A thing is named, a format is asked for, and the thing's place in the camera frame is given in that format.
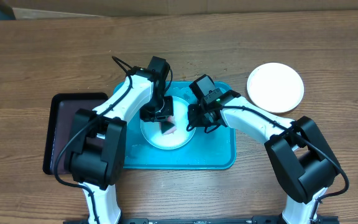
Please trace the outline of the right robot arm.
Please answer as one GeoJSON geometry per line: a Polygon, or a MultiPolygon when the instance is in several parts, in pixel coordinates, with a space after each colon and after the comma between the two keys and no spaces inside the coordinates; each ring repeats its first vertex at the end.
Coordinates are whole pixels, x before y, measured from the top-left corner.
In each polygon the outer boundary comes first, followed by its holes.
{"type": "Polygon", "coordinates": [[[266,112],[234,90],[222,91],[203,75],[190,84],[197,102],[188,107],[188,130],[210,133],[224,126],[246,133],[265,146],[281,188],[287,194],[283,212],[254,223],[338,223],[317,209],[337,175],[340,163],[316,123],[303,116],[294,121],[266,112]]]}

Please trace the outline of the white plate with red stain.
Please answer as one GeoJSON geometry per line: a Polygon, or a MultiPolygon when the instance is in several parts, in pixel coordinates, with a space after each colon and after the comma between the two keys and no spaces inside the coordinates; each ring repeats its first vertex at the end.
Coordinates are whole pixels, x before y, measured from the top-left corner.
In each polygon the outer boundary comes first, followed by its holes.
{"type": "Polygon", "coordinates": [[[271,62],[258,66],[250,73],[247,93],[259,108],[271,113],[286,113],[300,104],[305,88],[293,68],[271,62]]]}

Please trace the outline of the green and pink sponge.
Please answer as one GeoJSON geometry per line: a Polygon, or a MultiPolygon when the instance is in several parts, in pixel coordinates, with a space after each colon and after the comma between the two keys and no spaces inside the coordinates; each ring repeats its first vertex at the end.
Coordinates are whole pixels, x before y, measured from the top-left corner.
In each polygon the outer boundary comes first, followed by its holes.
{"type": "Polygon", "coordinates": [[[160,122],[160,130],[162,135],[174,133],[177,130],[175,118],[169,116],[167,120],[160,122]]]}

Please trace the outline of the light blue plate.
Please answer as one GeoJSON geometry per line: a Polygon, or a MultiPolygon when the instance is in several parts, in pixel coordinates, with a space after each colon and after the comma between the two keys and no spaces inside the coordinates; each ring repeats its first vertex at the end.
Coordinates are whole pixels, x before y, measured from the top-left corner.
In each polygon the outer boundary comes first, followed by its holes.
{"type": "Polygon", "coordinates": [[[164,150],[177,149],[188,143],[195,133],[195,129],[187,131],[188,106],[184,99],[173,97],[173,121],[176,130],[168,134],[162,134],[160,123],[140,122],[140,130],[148,143],[156,148],[164,150]]]}

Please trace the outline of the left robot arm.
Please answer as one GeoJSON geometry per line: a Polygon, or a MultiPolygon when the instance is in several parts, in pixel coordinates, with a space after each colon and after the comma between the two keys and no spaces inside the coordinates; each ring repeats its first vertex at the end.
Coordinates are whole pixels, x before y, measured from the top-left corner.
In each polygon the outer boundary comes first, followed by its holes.
{"type": "Polygon", "coordinates": [[[168,62],[152,57],[146,68],[132,67],[114,57],[126,74],[122,87],[110,99],[92,110],[79,109],[73,118],[69,141],[56,162],[63,163],[73,182],[62,180],[58,168],[53,172],[59,183],[80,188],[89,210],[87,223],[118,223],[115,183],[124,167],[127,124],[139,114],[144,122],[161,123],[171,130],[173,99],[166,94],[172,77],[168,62]]]}

